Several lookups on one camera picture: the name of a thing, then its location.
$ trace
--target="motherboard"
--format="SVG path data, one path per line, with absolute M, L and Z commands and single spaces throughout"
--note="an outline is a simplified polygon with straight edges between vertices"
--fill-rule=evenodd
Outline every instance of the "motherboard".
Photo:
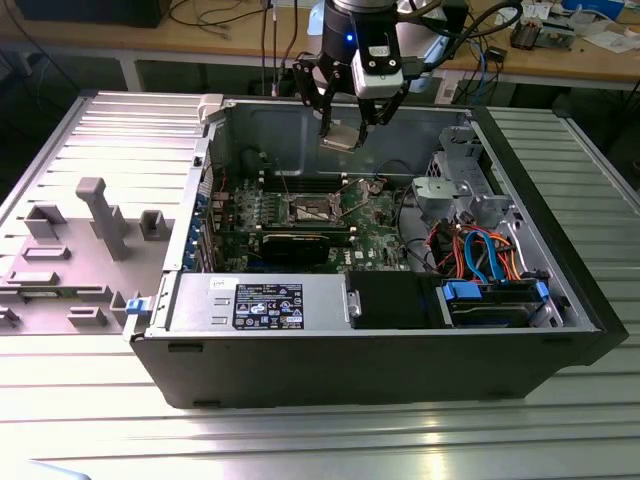
M 211 270 L 409 270 L 396 230 L 396 192 L 385 187 L 381 180 L 346 177 L 322 184 L 231 182 L 213 194 L 205 222 L 214 252 Z

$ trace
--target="side panel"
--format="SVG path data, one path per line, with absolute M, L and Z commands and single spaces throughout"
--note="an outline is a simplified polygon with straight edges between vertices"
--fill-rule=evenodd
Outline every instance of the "side panel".
M 140 338 L 131 345 L 174 407 L 275 407 L 522 398 L 601 335 Z
M 489 156 L 517 197 L 514 200 L 524 205 L 523 215 L 530 219 L 529 223 L 535 226 L 551 251 L 589 320 L 606 332 L 589 352 L 572 362 L 592 364 L 623 342 L 628 333 L 491 114 L 485 108 L 478 108 L 474 110 L 474 119 L 486 136 Z

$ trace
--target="gray plastic part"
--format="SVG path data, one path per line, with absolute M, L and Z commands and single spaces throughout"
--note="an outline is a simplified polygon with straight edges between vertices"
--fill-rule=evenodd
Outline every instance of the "gray plastic part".
M 168 242 L 146 242 L 138 227 L 138 219 L 129 220 L 124 237 L 129 256 L 126 262 L 113 262 L 89 222 L 90 219 L 69 218 L 64 225 L 54 225 L 59 241 L 53 246 L 64 245 L 69 249 L 71 256 L 66 260 L 30 261 L 22 255 L 14 258 L 10 271 L 4 277 L 5 282 L 13 272 L 45 271 L 55 271 L 60 281 L 54 286 L 40 287 L 16 285 L 6 288 L 5 283 L 5 290 L 0 291 L 0 305 L 11 307 L 22 321 L 20 328 L 3 330 L 4 335 L 75 334 L 79 331 L 85 334 L 119 333 L 122 324 L 109 309 L 113 295 L 102 301 L 84 302 L 78 297 L 77 290 L 108 285 L 111 292 L 120 292 L 125 301 L 157 293 Z M 42 247 L 28 236 L 22 250 Z M 74 327 L 67 319 L 69 308 L 83 304 L 99 306 L 108 324 L 86 325 L 82 329 Z
M 127 229 L 129 228 L 129 225 L 127 224 L 126 220 L 122 216 L 122 211 L 120 210 L 120 207 L 118 205 L 109 205 L 109 208 L 111 209 L 111 218 L 113 219 L 115 227 L 118 229 L 120 234 L 124 237 L 125 234 L 127 233 Z M 100 229 L 96 226 L 96 222 L 89 222 L 89 223 L 91 224 L 91 228 L 93 228 L 93 232 L 96 234 L 96 237 L 102 238 L 102 232 L 100 232 Z
M 111 258 L 120 261 L 127 257 L 128 250 L 122 240 L 117 221 L 113 219 L 111 209 L 104 198 L 106 187 L 102 178 L 82 177 L 76 187 L 76 196 L 87 203 L 95 221 L 95 228 L 101 233 Z
M 120 325 L 124 325 L 127 321 L 127 311 L 125 309 L 126 306 L 127 302 L 122 297 L 122 294 L 120 292 L 114 293 L 113 297 L 111 298 L 111 303 L 109 304 L 109 310 Z
M 58 280 L 56 272 L 13 272 L 6 281 L 11 285 L 56 285 Z
M 78 298 L 83 302 L 108 302 L 111 300 L 111 289 L 108 285 L 97 285 L 95 287 L 83 287 L 78 290 Z
M 18 290 L 0 292 L 0 303 L 27 303 Z
M 169 240 L 171 236 L 160 210 L 145 210 L 140 215 L 138 224 L 146 241 Z
M 14 327 L 20 317 L 13 310 L 7 307 L 0 307 L 0 326 Z
M 58 239 L 53 225 L 65 223 L 65 219 L 55 205 L 34 205 L 24 219 L 33 238 L 46 243 Z
M 66 260 L 71 256 L 71 251 L 66 246 L 27 247 L 22 252 L 22 257 L 27 261 L 38 260 Z
M 67 318 L 75 327 L 107 324 L 107 317 L 100 307 L 71 307 L 70 312 Z

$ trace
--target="blue clip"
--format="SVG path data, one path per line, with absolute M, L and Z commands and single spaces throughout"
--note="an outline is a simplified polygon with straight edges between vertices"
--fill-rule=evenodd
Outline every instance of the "blue clip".
M 451 288 L 451 285 L 448 283 L 444 287 L 442 287 L 442 291 L 444 292 L 444 299 L 446 301 L 453 300 L 456 297 L 456 294 Z
M 546 300 L 549 298 L 549 289 L 544 284 L 544 282 L 537 282 L 536 289 L 538 290 L 538 293 L 540 294 L 543 300 Z
M 442 290 L 445 300 L 452 300 L 454 298 L 461 300 L 482 299 L 480 287 L 473 282 L 447 282 Z
M 127 315 L 144 315 L 151 312 L 151 297 L 132 298 L 125 306 Z

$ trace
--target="blue cable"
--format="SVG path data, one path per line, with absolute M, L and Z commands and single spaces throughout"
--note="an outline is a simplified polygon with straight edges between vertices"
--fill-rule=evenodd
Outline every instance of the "blue cable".
M 478 270 L 473 264 L 473 258 L 471 257 L 471 243 L 473 242 L 473 239 L 476 235 L 480 235 L 483 238 L 484 242 L 487 244 L 487 256 L 489 257 L 489 265 L 491 266 L 491 274 L 493 275 L 493 278 L 495 278 L 499 282 L 503 281 L 505 278 L 504 272 L 502 271 L 502 269 L 500 268 L 500 264 L 498 263 L 496 247 L 493 245 L 493 242 L 491 241 L 489 235 L 485 232 L 474 230 L 473 232 L 469 233 L 469 235 L 467 235 L 467 238 L 464 241 L 464 260 L 467 263 L 469 270 L 471 270 L 482 283 L 489 283 L 487 277 L 485 277 L 482 272 Z
M 482 51 L 482 47 L 476 41 L 469 41 L 469 44 L 472 47 L 475 47 L 478 51 L 478 55 L 480 57 L 480 65 L 482 66 L 482 75 L 480 76 L 480 83 L 478 84 L 478 88 L 476 89 L 476 93 L 473 94 L 473 98 L 471 99 L 471 105 L 473 105 L 476 100 L 478 100 L 478 94 L 482 91 L 482 87 L 484 84 L 484 78 L 487 74 L 487 59 L 484 57 L 484 52 Z

